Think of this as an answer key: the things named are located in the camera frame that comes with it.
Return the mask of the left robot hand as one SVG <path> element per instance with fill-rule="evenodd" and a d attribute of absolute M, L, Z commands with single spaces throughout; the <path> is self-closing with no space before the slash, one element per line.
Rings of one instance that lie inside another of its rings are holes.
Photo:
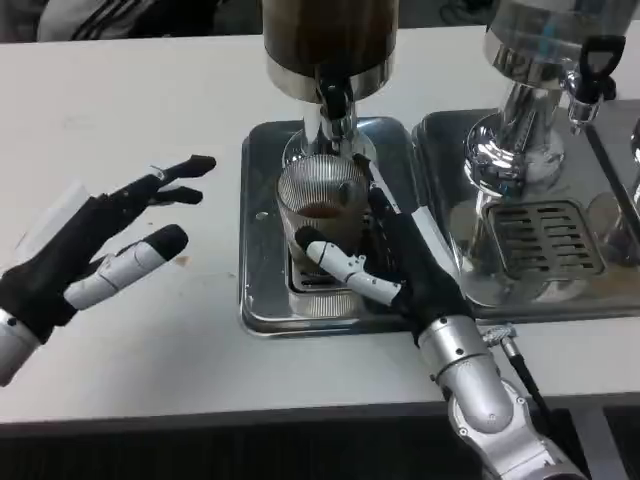
<path fill-rule="evenodd" d="M 103 245 L 133 223 L 150 206 L 195 205 L 203 194 L 188 187 L 163 192 L 177 179 L 199 178 L 216 166 L 211 156 L 147 174 L 111 194 L 91 196 L 34 257 L 1 276 L 1 309 L 44 344 L 78 309 L 64 298 L 69 286 L 98 268 L 93 259 Z"/>

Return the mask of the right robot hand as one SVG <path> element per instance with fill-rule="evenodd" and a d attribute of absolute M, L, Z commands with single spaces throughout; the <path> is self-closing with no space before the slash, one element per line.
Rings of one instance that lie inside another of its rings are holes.
<path fill-rule="evenodd" d="M 350 290 L 400 314 L 415 337 L 441 319 L 471 319 L 470 305 L 458 283 L 439 265 L 413 217 L 400 210 L 377 167 L 362 154 L 354 155 L 353 161 L 369 181 L 369 206 L 399 280 L 368 273 L 362 260 L 347 255 L 311 226 L 296 231 L 297 245 L 314 264 Z"/>

